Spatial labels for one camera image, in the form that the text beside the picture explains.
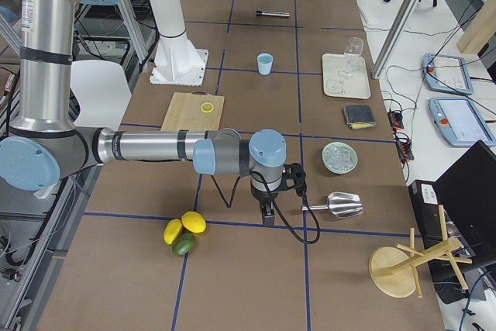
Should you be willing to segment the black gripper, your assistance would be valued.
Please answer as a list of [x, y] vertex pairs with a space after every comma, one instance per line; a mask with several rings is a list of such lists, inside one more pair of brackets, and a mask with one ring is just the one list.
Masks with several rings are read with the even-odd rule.
[[275, 210], [277, 208], [277, 203], [275, 199], [278, 194], [285, 191], [285, 184], [281, 182], [277, 188], [271, 189], [269, 191], [261, 183], [250, 184], [250, 190], [252, 196], [259, 202], [259, 207], [262, 215], [262, 223], [264, 226], [274, 226], [275, 221]]

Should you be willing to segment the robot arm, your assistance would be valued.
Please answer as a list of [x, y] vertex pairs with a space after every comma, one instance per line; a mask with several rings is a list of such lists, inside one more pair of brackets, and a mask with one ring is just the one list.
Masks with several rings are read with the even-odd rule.
[[1, 176], [36, 191], [112, 160], [190, 161], [199, 174], [249, 178], [263, 224], [281, 211], [276, 197], [289, 174], [284, 137], [263, 129], [244, 140], [237, 131], [126, 132], [77, 127], [69, 119], [74, 13], [81, 0], [22, 0], [20, 112], [1, 142]]

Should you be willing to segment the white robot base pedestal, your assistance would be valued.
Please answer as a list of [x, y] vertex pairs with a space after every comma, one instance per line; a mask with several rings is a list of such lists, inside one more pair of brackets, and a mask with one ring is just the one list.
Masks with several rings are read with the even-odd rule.
[[198, 87], [203, 82], [208, 51], [188, 39], [181, 0], [150, 0], [159, 33], [152, 84]]

